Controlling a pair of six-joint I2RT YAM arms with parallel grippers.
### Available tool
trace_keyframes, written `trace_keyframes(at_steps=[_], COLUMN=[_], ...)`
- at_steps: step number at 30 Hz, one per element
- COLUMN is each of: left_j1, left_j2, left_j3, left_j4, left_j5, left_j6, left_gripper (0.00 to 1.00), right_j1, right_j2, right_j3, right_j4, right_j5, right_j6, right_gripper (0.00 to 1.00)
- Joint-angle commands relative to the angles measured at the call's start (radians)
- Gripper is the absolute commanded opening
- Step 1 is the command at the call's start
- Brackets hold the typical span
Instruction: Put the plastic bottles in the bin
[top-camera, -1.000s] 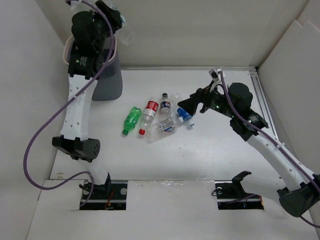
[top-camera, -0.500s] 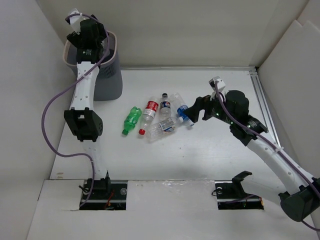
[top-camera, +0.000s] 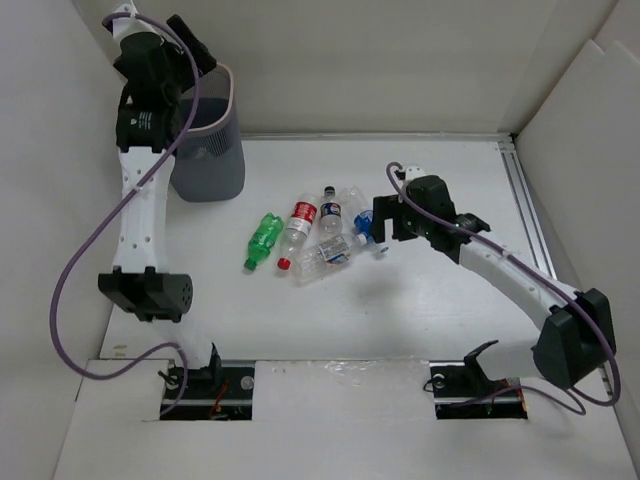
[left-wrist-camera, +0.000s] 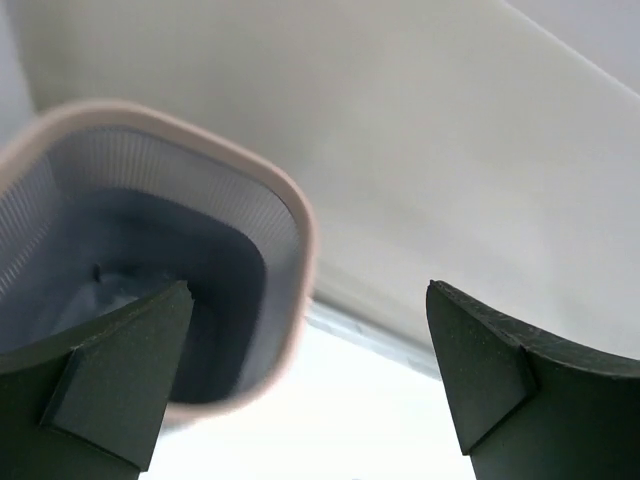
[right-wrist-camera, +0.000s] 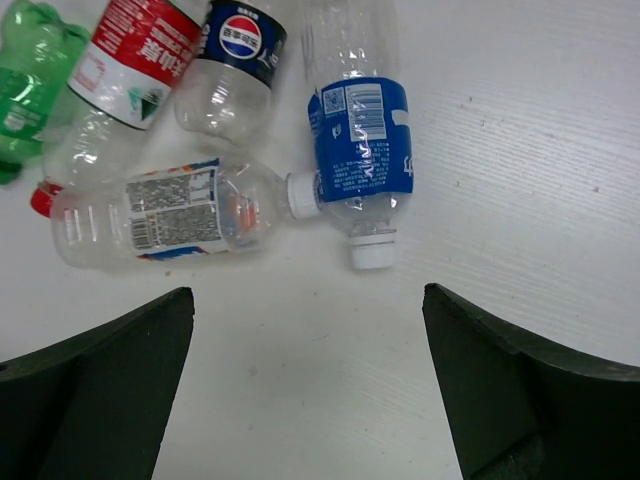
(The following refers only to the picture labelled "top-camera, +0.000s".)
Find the blue label clear bottle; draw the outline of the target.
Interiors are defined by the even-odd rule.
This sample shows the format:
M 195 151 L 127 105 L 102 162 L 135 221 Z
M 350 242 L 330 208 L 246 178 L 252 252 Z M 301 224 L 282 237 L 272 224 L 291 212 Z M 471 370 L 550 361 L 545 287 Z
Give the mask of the blue label clear bottle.
M 376 243 L 370 233 L 373 223 L 372 200 L 357 186 L 343 189 L 339 194 L 339 200 L 343 207 L 344 223 L 354 232 L 363 234 L 367 239 L 367 245 L 382 258 L 389 247 L 386 243 Z

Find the black cap Pepsi bottle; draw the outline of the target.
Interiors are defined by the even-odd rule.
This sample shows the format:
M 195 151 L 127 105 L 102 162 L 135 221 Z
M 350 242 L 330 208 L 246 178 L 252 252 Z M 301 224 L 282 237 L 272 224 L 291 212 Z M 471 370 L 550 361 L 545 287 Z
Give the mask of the black cap Pepsi bottle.
M 324 237 L 330 238 L 342 232 L 342 207 L 338 203 L 333 186 L 324 188 L 320 204 L 320 227 Z

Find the red label clear bottle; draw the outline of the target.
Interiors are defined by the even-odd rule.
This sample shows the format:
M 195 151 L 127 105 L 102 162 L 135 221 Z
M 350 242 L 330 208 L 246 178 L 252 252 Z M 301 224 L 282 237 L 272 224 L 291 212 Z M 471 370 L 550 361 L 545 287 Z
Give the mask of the red label clear bottle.
M 303 193 L 297 199 L 282 232 L 277 261 L 279 270 L 288 271 L 295 256 L 302 250 L 311 232 L 318 206 L 319 198 L 311 193 Z

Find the clear bottle white-blue label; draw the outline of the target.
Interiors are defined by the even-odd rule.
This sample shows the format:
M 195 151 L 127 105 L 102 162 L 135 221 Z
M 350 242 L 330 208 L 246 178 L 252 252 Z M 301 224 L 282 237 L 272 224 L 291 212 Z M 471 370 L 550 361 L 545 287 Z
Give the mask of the clear bottle white-blue label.
M 293 264 L 294 279 L 306 284 L 346 267 L 367 246 L 367 237 L 342 233 L 299 252 Z

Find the green plastic bottle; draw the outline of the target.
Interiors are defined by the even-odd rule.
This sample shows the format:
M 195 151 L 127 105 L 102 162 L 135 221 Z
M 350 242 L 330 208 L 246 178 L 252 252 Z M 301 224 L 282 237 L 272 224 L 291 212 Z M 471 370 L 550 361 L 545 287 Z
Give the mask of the green plastic bottle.
M 246 270 L 255 271 L 269 257 L 283 228 L 283 219 L 271 212 L 261 219 L 248 242 L 247 258 L 244 262 Z

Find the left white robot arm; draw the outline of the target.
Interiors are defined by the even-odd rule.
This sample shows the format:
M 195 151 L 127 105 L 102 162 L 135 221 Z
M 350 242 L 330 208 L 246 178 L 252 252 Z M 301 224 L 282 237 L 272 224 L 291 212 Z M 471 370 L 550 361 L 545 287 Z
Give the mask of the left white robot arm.
M 171 272 L 165 227 L 175 153 L 195 118 L 182 112 L 181 98 L 198 91 L 200 78 L 216 61 L 178 15 L 167 21 L 173 41 L 136 16 L 110 24 L 121 50 L 114 67 L 126 80 L 115 127 L 124 206 L 112 270 L 99 275 L 98 288 L 121 311 L 178 344 L 190 370 L 188 384 L 199 395 L 212 396 L 222 387 L 223 373 L 215 366 L 213 344 L 184 320 L 193 281 Z

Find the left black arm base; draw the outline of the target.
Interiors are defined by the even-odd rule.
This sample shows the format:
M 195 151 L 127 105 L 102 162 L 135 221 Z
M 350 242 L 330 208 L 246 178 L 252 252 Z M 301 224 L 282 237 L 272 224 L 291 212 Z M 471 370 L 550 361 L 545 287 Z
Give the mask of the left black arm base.
M 215 376 L 206 368 L 190 370 L 186 390 L 169 412 L 183 381 L 183 369 L 172 367 L 161 377 L 168 380 L 160 407 L 166 421 L 249 421 L 253 413 L 254 362 L 223 361 Z

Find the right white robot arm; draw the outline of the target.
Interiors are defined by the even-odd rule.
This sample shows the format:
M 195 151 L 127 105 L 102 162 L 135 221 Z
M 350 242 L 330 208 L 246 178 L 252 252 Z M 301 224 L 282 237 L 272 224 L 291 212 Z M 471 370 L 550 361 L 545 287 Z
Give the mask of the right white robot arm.
M 614 357 L 610 303 L 602 292 L 566 285 L 520 259 L 484 220 L 457 212 L 440 177 L 416 176 L 412 170 L 400 176 L 396 194 L 373 200 L 374 241 L 386 241 L 387 221 L 394 240 L 426 239 L 433 250 L 511 300 L 538 330 L 513 343 L 492 338 L 470 352 L 462 369 L 468 390 L 483 394 L 508 377 L 538 377 L 569 389 Z

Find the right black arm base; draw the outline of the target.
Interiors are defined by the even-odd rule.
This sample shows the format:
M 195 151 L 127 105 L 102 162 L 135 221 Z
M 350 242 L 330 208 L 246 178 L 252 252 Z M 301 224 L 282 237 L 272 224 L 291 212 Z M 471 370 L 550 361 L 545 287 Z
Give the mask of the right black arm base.
M 523 392 L 503 392 L 520 386 L 518 379 L 487 380 L 462 361 L 432 362 L 429 370 L 423 390 L 433 396 L 437 420 L 528 419 Z

